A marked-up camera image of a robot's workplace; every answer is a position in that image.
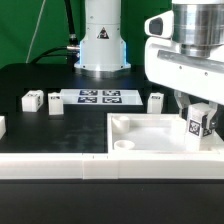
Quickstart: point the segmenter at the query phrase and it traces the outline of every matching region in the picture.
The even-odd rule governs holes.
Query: logo sticker
[[[109,39],[109,36],[107,34],[107,31],[105,30],[105,28],[103,27],[103,29],[100,31],[98,37],[98,39]]]

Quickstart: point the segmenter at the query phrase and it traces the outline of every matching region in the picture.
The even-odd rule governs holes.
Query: white robot
[[[85,12],[86,35],[76,71],[106,78],[129,69],[126,43],[120,36],[121,0],[85,0]]]
[[[172,10],[148,19],[145,71],[152,82],[175,90],[188,130],[205,137],[224,105],[224,0],[173,0]],[[209,101],[190,105],[188,94]]]

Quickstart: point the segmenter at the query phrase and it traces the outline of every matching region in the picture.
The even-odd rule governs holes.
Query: white tray
[[[126,116],[130,119],[127,133],[113,132],[113,117]],[[221,153],[224,143],[217,133],[200,143],[194,136],[186,136],[186,121],[178,115],[155,114],[108,114],[108,153],[152,154],[152,153]],[[134,149],[115,149],[114,143],[129,140]]]

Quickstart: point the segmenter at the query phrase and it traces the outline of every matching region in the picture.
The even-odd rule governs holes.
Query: black cable
[[[65,8],[67,13],[67,19],[68,19],[68,28],[69,28],[69,42],[72,45],[78,45],[78,39],[75,34],[75,26],[73,22],[73,16],[72,16],[72,8],[71,8],[71,2],[70,0],[64,0],[65,1]]]
[[[55,48],[52,48],[50,50],[47,50],[45,51],[44,53],[42,53],[41,55],[39,55],[38,57],[34,58],[30,63],[31,64],[35,64],[37,63],[41,58],[43,57],[47,57],[47,56],[51,56],[51,55],[48,55],[50,53],[53,53],[53,52],[56,52],[56,51],[61,51],[61,50],[67,50],[67,47],[55,47]]]
[[[31,64],[35,64],[37,63],[41,58],[46,58],[46,57],[67,57],[68,55],[67,54],[50,54],[50,55],[42,55],[42,56],[39,56],[37,58],[35,58],[35,61],[31,61]]]

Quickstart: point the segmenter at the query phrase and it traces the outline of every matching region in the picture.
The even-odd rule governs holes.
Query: white block
[[[117,179],[118,160],[107,154],[83,155],[83,179]]]
[[[163,109],[164,94],[162,93],[151,93],[148,99],[148,114],[161,114]]]
[[[63,115],[64,107],[60,93],[48,94],[49,115]]]
[[[22,97],[22,109],[24,112],[37,112],[43,104],[44,93],[41,90],[29,91]]]
[[[0,116],[0,139],[3,137],[3,135],[6,132],[5,128],[5,117]]]
[[[208,104],[197,103],[189,106],[187,119],[187,134],[202,139],[213,134],[212,130],[202,128],[203,119],[211,111]]]
[[[82,154],[2,153],[0,179],[82,179]]]

